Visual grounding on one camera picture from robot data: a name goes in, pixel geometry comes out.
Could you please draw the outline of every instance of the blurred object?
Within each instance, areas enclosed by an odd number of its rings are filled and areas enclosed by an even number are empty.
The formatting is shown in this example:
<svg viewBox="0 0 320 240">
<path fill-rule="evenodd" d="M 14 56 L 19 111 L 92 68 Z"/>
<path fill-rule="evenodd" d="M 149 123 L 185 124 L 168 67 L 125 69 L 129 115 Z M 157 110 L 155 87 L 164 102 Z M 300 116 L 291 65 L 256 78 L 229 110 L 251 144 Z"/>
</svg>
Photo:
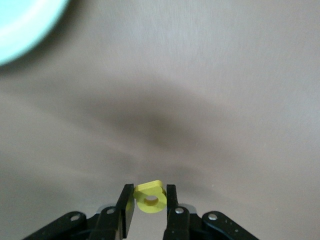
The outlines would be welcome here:
<svg viewBox="0 0 320 240">
<path fill-rule="evenodd" d="M 0 65 L 37 45 L 53 28 L 69 0 L 0 0 Z"/>
</svg>

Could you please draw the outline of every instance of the gray tabletop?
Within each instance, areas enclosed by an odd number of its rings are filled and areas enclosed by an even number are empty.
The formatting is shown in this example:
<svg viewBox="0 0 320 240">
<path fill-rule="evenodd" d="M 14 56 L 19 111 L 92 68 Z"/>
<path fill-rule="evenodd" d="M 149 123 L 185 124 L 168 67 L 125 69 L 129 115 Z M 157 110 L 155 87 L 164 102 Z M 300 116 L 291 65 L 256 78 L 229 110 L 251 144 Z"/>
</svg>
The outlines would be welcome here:
<svg viewBox="0 0 320 240">
<path fill-rule="evenodd" d="M 320 2 L 74 1 L 0 68 L 0 239 L 176 184 L 261 240 L 320 238 Z M 166 213 L 135 211 L 129 240 Z"/>
</svg>

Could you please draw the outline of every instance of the yellow plastic part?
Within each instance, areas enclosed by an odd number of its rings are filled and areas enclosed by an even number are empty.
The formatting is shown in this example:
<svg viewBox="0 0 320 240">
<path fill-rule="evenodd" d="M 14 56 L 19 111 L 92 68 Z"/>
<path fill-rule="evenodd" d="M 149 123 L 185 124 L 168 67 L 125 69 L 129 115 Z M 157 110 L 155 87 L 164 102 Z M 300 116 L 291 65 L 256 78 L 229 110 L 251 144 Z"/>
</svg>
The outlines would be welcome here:
<svg viewBox="0 0 320 240">
<path fill-rule="evenodd" d="M 160 180 L 140 184 L 134 188 L 133 197 L 139 209 L 148 214 L 155 214 L 167 205 L 167 193 Z"/>
</svg>

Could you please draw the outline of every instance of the metal screw head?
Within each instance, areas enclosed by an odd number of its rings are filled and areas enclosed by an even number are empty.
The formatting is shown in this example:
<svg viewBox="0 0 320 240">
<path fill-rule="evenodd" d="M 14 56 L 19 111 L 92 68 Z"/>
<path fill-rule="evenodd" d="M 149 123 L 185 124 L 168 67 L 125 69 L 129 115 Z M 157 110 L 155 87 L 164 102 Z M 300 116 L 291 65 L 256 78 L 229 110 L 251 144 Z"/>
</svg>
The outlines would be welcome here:
<svg viewBox="0 0 320 240">
<path fill-rule="evenodd" d="M 108 209 L 106 211 L 106 214 L 113 214 L 115 211 L 116 211 L 116 209 L 113 207 L 113 208 Z"/>
<path fill-rule="evenodd" d="M 177 207 L 177 208 L 175 209 L 175 213 L 176 213 L 176 214 L 182 214 L 183 212 L 184 212 L 184 209 L 181 208 L 181 207 Z"/>
<path fill-rule="evenodd" d="M 210 220 L 212 220 L 212 221 L 215 221 L 215 220 L 218 219 L 217 215 L 215 215 L 214 213 L 210 213 L 210 214 L 208 215 L 208 218 L 209 218 Z"/>
<path fill-rule="evenodd" d="M 77 215 L 70 217 L 70 221 L 77 221 L 79 218 L 80 218 L 80 215 L 77 214 Z"/>
</svg>

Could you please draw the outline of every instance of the blue object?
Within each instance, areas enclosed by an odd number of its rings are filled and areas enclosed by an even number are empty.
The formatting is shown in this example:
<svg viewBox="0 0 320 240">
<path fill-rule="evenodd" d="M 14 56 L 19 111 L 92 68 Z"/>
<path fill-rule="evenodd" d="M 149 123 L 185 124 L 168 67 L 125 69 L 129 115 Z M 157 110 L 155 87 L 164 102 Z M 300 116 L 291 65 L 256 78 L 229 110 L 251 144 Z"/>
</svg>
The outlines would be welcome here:
<svg viewBox="0 0 320 240">
<path fill-rule="evenodd" d="M 0 65 L 37 45 L 53 28 L 69 0 L 0 0 Z"/>
</svg>

